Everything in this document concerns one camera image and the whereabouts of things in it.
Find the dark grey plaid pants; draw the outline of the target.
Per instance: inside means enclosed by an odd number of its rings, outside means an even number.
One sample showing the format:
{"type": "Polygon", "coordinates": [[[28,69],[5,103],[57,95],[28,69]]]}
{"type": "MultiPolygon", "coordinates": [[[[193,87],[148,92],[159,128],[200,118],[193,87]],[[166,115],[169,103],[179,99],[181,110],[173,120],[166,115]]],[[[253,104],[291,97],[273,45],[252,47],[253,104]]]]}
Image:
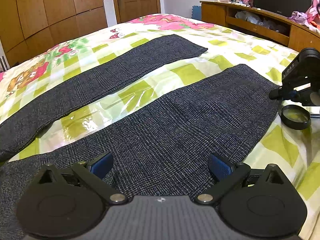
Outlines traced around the dark grey plaid pants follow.
{"type": "Polygon", "coordinates": [[[213,185],[210,154],[243,161],[275,119],[276,85],[245,64],[178,88],[107,127],[52,152],[14,161],[48,125],[157,68],[206,49],[178,35],[155,38],[38,96],[1,124],[1,239],[22,239],[18,200],[46,163],[66,168],[104,153],[106,181],[128,196],[189,195],[213,185]]]}

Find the wooden tv cabinet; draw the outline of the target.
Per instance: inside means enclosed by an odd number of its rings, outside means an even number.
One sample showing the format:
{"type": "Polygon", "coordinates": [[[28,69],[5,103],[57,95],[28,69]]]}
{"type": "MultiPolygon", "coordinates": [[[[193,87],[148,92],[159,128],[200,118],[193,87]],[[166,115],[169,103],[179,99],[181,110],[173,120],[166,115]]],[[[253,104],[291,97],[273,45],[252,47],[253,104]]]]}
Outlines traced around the wooden tv cabinet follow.
{"type": "Polygon", "coordinates": [[[318,33],[266,10],[233,3],[202,1],[201,14],[203,22],[271,40],[297,52],[304,48],[319,50],[318,33]]]}

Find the purple crumpled cloth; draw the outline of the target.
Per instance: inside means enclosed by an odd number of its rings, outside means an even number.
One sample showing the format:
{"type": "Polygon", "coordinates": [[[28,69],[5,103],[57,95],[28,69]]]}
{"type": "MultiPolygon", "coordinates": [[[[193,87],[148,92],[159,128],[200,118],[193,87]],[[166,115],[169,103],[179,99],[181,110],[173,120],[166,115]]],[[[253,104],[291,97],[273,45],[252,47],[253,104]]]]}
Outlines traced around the purple crumpled cloth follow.
{"type": "Polygon", "coordinates": [[[289,20],[303,26],[307,26],[309,24],[308,16],[304,12],[294,11],[292,15],[289,17],[289,20]]]}

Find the green checkered cartoon bedsheet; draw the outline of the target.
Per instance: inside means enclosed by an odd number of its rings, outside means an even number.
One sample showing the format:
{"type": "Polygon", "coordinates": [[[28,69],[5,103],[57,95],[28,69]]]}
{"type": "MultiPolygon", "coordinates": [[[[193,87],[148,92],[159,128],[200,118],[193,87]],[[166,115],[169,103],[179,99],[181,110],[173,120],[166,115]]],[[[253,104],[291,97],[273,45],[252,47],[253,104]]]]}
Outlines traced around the green checkered cartoon bedsheet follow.
{"type": "MultiPolygon", "coordinates": [[[[171,14],[143,16],[127,23],[62,42],[1,73],[1,120],[58,84],[108,62],[154,38],[177,34],[207,48],[198,58],[163,66],[126,88],[57,120],[10,165],[75,142],[142,108],[167,92],[246,64],[280,84],[281,72],[297,52],[274,42],[219,25],[171,14]]],[[[280,166],[308,208],[302,239],[319,239],[319,120],[295,131],[276,118],[245,162],[253,168],[280,166]]]]}

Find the blue foam floor mat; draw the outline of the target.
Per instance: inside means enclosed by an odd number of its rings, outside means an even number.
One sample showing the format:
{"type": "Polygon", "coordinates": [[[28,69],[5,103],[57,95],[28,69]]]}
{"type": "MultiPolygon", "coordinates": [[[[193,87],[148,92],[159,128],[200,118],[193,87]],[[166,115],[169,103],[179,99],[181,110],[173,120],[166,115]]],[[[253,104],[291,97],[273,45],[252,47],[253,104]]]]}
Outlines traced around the blue foam floor mat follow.
{"type": "Polygon", "coordinates": [[[200,5],[193,5],[192,10],[191,10],[191,18],[194,20],[200,21],[202,16],[201,16],[201,6],[200,5]]]}

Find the wooden wardrobe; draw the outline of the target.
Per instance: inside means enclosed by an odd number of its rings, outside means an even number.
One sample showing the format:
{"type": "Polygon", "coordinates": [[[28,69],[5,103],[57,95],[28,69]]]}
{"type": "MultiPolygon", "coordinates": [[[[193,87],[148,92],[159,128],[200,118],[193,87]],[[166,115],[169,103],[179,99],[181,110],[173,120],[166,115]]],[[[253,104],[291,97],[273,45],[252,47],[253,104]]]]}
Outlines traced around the wooden wardrobe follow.
{"type": "Polygon", "coordinates": [[[11,67],[106,27],[103,0],[1,0],[1,45],[11,67]]]}

